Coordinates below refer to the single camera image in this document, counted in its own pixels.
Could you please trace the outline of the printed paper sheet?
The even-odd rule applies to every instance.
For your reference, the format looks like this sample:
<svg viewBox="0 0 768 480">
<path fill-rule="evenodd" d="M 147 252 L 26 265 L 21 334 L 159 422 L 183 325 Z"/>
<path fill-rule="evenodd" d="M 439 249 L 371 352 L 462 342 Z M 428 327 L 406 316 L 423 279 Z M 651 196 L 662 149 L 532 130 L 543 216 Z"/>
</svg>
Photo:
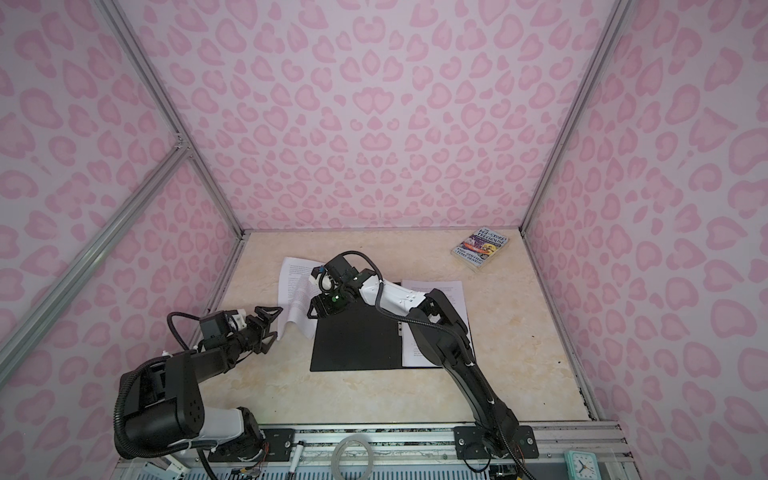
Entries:
<svg viewBox="0 0 768 480">
<path fill-rule="evenodd" d="M 284 258 L 278 281 L 278 306 L 283 309 L 277 319 L 279 340 L 289 323 L 293 323 L 307 339 L 314 338 L 317 320 L 309 318 L 307 312 L 311 299 L 320 293 L 311 275 L 312 270 L 320 266 L 320 262 L 312 260 Z"/>
</svg>

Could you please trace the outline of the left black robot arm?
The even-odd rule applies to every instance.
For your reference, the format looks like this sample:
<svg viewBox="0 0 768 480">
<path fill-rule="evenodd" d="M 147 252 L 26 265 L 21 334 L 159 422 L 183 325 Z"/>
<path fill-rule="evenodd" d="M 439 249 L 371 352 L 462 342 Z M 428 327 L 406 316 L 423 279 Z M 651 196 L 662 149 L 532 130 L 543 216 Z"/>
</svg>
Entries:
<svg viewBox="0 0 768 480">
<path fill-rule="evenodd" d="M 120 378 L 113 411 L 114 443 L 125 459 L 156 458 L 188 449 L 219 452 L 249 461 L 266 456 L 267 441 L 245 407 L 205 406 L 200 383 L 233 370 L 248 355 L 265 354 L 277 339 L 272 328 L 282 309 L 255 307 L 252 313 L 221 310 L 196 317 L 202 338 L 189 345 L 166 322 L 181 346 L 140 364 Z"/>
</svg>

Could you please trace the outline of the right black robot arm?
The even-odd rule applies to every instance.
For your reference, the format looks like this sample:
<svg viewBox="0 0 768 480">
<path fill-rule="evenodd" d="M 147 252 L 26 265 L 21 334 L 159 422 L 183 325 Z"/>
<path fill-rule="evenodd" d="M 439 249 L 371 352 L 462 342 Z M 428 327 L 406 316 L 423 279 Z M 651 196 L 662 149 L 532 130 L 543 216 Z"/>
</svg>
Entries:
<svg viewBox="0 0 768 480">
<path fill-rule="evenodd" d="M 419 292 L 392 283 L 367 255 L 353 250 L 313 268 L 311 277 L 320 293 L 311 300 L 309 311 L 321 319 L 365 305 L 375 319 L 407 324 L 420 352 L 446 370 L 462 392 L 475 425 L 483 431 L 488 453 L 497 458 L 515 456 L 510 441 L 519 421 L 482 373 L 467 325 L 442 291 Z"/>
</svg>

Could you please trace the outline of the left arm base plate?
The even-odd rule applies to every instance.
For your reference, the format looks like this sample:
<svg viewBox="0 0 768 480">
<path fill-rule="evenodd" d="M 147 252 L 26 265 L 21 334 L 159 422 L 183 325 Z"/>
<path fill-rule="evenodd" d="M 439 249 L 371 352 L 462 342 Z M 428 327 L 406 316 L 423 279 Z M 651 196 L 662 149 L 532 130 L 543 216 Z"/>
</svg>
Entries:
<svg viewBox="0 0 768 480">
<path fill-rule="evenodd" d="M 287 462 L 290 459 L 295 430 L 275 428 L 258 434 L 244 432 L 207 455 L 214 463 L 259 463 L 263 461 Z"/>
</svg>

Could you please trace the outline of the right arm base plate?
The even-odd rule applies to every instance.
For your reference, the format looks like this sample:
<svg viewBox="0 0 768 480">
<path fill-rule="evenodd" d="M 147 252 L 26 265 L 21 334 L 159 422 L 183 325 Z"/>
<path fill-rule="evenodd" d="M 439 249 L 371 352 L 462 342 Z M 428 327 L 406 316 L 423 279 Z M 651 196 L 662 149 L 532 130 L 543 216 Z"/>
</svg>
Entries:
<svg viewBox="0 0 768 480">
<path fill-rule="evenodd" d="M 494 440 L 490 433 L 478 426 L 456 426 L 452 429 L 456 456 L 460 460 L 510 459 L 502 440 Z M 520 425 L 507 443 L 519 460 L 537 459 L 540 455 L 531 426 Z"/>
</svg>

